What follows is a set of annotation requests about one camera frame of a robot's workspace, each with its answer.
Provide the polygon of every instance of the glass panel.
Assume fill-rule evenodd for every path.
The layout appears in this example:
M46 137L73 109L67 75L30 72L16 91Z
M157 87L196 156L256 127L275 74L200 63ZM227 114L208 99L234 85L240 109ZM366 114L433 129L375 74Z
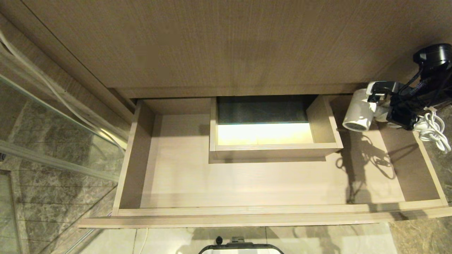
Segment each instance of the glass panel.
M0 170L0 251L5 254L20 253L12 195L9 172Z
M76 228L81 217L105 216L113 206L116 192L113 181L11 155L6 156L0 169L11 172L12 182L12 188L0 182L1 217L16 214L23 253L63 253L88 231ZM11 208L11 192L6 192L6 187L12 189L15 211ZM0 231L13 236L12 220L9 220L8 232L4 229L4 221L1 220ZM0 253L5 253L4 246L0 244Z
M1 79L0 99L1 140L119 175L123 154L110 141Z

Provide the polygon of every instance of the coiled cord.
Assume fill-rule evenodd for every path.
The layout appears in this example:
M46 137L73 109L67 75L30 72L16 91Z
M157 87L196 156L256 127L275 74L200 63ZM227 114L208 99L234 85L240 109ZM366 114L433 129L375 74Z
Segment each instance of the coiled cord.
M436 115L436 109L426 108L430 112L424 116L419 116L419 121L414 125L414 130L419 132L419 139L422 141L434 141L439 150L444 154L451 151L447 137L443 134L446 125L441 117Z

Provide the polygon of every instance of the wooden box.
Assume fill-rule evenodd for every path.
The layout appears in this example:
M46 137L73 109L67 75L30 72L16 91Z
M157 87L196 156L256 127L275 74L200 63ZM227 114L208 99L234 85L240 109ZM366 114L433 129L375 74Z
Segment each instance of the wooden box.
M452 215L414 133L384 125L350 132L341 128L350 96L322 100L344 147L324 161L214 164L210 98L139 101L113 215L78 226L302 226ZM331 128L333 118L324 119Z
M261 125L219 126L217 102L213 98L210 115L210 162L325 161L327 155L342 149L336 121L327 98L318 96L306 110L306 114L309 123L276 124L273 125L276 128L272 129L268 129L268 125L264 125L267 131L264 134L272 134L271 138L263 136L260 137L261 142L258 142L255 139L246 139L246 136L263 128ZM257 128L246 132L252 126L257 126ZM292 127L296 128L296 133L292 133ZM244 132L245 137L229 138L230 132L233 134ZM226 141L220 139L222 133L228 137Z

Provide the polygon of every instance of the electrical cord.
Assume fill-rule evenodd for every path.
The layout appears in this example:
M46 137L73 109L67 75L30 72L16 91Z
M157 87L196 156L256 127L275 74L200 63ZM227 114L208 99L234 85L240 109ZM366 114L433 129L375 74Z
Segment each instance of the electrical cord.
M405 90L409 85L411 85L411 83L418 79L423 69L424 69L423 66L419 66L419 71L404 86L402 86L398 94L402 94L403 90Z
M422 141L434 141L439 150L444 154L451 151L447 137L443 134L444 121L436 115L436 109L426 108L430 112L424 116L419 116L420 120L414 125L414 130L419 132L419 139Z
M146 242L147 242L148 234L149 234L149 228L146 228L146 237L144 238L143 246L141 246L141 250L140 250L140 252L138 254L142 254L144 246L146 245Z
M15 49L14 46L12 46L9 41L6 39L5 35L3 34L3 31L0 29L0 40L1 42L5 45L5 47L9 50L9 52L11 52L11 54L17 58L17 60L19 60L19 62L21 62L23 65L25 65L32 73L34 73L37 77L39 77L44 84L52 91L52 93L61 101L61 103L63 103L63 105L66 106L66 108L71 111L71 113L73 113L76 117L78 117L82 122L84 122L85 124L87 124L88 126L92 127L93 129L95 129L96 131L104 134L105 136L107 136L118 148L119 150L122 152L122 154L125 154L124 149L118 144L118 142L116 142L116 140L114 138L112 138L107 132L105 132L104 130L102 130L101 128L97 127L96 125L94 125L93 123L91 123L90 121L88 121L86 118L84 118L83 116L81 116L80 114L78 114L62 97L61 95L55 90L54 86L52 85L51 80L49 80L46 76L45 73L40 70L38 67L36 67L30 60L28 60L25 56L22 56L21 53L19 51L17 51Z

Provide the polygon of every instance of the wooden cabinet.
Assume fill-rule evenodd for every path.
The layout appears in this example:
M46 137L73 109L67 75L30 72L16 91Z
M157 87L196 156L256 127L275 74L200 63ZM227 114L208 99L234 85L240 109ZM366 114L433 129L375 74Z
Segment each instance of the wooden cabinet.
M315 143L279 144L282 157L308 152L275 161L274 147L246 146L242 151L257 155L247 162L218 158L215 99L185 100L138 102L113 214L83 219L79 227L334 225L452 215L414 133L342 128L350 96L319 96L311 105L314 140L333 137L327 153L309 147ZM223 161L212 163L215 152ZM264 162L265 155L271 160Z

